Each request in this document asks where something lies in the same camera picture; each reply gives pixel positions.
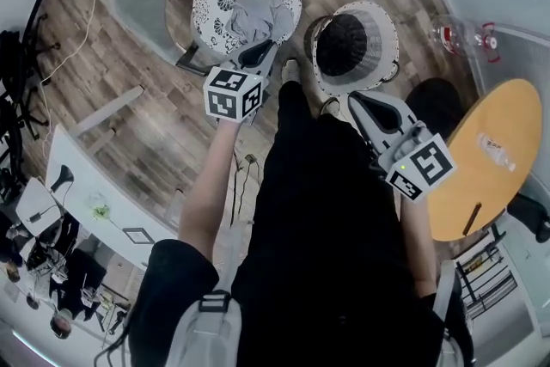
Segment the shoe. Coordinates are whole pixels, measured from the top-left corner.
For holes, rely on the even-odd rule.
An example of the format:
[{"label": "shoe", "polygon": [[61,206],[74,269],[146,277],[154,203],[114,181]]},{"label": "shoe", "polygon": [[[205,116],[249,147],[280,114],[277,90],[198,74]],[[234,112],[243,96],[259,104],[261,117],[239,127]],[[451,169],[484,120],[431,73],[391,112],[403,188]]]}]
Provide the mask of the shoe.
[{"label": "shoe", "polygon": [[300,81],[300,64],[295,58],[289,58],[283,64],[283,69],[281,70],[281,80],[283,84],[287,82],[297,82]]},{"label": "shoe", "polygon": [[340,102],[338,98],[332,97],[325,101],[321,108],[321,115],[332,115],[334,118],[338,118],[340,113]]}]

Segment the orange tabletop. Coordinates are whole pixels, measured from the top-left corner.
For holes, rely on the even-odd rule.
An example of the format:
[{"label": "orange tabletop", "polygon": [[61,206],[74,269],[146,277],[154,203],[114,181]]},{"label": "orange tabletop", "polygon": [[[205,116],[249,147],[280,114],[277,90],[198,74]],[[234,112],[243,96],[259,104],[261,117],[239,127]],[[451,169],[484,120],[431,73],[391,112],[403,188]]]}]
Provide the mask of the orange tabletop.
[{"label": "orange tabletop", "polygon": [[[516,168],[498,166],[478,145],[485,133],[502,145]],[[533,166],[542,134],[541,100],[525,80],[497,86],[468,112],[447,142],[458,169],[428,196],[431,234],[461,239],[477,204],[468,234],[494,220],[516,195]]]}]

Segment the plastic bottle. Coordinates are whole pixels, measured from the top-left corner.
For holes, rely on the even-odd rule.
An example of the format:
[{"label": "plastic bottle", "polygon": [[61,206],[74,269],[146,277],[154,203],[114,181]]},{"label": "plastic bottle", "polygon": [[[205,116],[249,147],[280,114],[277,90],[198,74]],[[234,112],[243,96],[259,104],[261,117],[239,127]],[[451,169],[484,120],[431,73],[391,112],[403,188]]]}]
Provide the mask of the plastic bottle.
[{"label": "plastic bottle", "polygon": [[500,60],[494,23],[480,25],[452,15],[437,15],[432,26],[432,38],[448,52],[467,58],[484,59],[489,63]]},{"label": "plastic bottle", "polygon": [[516,169],[516,164],[510,160],[504,147],[495,143],[485,133],[478,135],[478,145],[497,165],[507,167],[510,171]]}]

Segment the white desk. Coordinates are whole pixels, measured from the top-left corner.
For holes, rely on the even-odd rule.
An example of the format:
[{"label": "white desk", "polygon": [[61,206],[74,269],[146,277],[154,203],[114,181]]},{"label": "white desk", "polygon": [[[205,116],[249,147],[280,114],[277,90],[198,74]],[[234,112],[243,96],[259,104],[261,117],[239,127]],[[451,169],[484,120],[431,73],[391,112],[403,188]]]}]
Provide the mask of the white desk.
[{"label": "white desk", "polygon": [[[46,187],[50,188],[58,179],[62,165],[70,169],[75,179],[70,188],[69,182],[61,185],[53,197],[63,204],[64,208],[87,231],[135,266],[146,268],[153,245],[134,244],[121,229],[144,228],[155,242],[176,238],[175,234],[163,226],[159,219],[115,184],[101,165],[67,130],[58,125],[55,128],[50,149]],[[89,197],[95,193],[100,193],[105,199],[112,223],[94,219],[92,209],[89,207]]]},{"label": "white desk", "polygon": [[[27,183],[15,212],[34,237],[61,218],[58,203],[36,178],[31,178]],[[42,213],[40,220],[29,222],[28,219],[36,213]]]}]

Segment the wooden floor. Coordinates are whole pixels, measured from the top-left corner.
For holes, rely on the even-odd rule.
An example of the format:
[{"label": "wooden floor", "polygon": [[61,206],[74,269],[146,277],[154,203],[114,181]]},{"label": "wooden floor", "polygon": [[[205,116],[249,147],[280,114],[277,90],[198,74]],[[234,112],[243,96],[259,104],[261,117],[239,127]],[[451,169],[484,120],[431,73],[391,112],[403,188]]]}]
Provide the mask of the wooden floor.
[{"label": "wooden floor", "polygon": [[[243,127],[236,145],[242,161],[252,153],[263,164],[271,148],[277,126],[277,92],[280,87],[278,67],[290,55],[298,56],[311,73],[303,56],[303,34],[317,17],[333,13],[338,7],[357,0],[303,0],[299,26],[290,42],[279,51],[274,78],[269,91],[275,95],[260,110],[252,127]],[[474,81],[468,64],[452,58],[434,46],[429,38],[431,17],[445,13],[441,0],[374,0],[394,20],[400,39],[398,79],[387,85],[391,94],[405,97],[416,84],[432,76],[450,80],[460,91],[466,107],[476,99]],[[186,46],[192,0],[168,0],[167,19],[172,35]],[[41,56],[45,74],[74,52],[83,40],[92,0],[44,0],[42,9],[49,19],[43,28],[47,43],[59,41],[62,48]],[[145,93],[129,108],[108,123],[83,136],[92,144],[109,126],[116,129],[115,139],[97,155],[116,181],[135,195],[148,209],[162,216],[176,188],[188,194],[205,159],[215,126],[205,118],[202,96],[203,79],[174,68],[127,33],[108,13],[107,0],[98,0],[91,22],[89,38],[81,51],[69,60],[46,86],[52,123],[72,126],[131,87],[142,84]],[[318,103],[312,102],[312,108]],[[37,114],[45,113],[37,103]],[[41,140],[26,139],[25,166],[33,175],[44,176],[46,159]],[[46,143],[46,154],[49,141]],[[241,191],[246,169],[239,173]],[[242,219],[254,213],[259,174],[251,169],[243,198]],[[230,211],[233,181],[229,183]]]}]

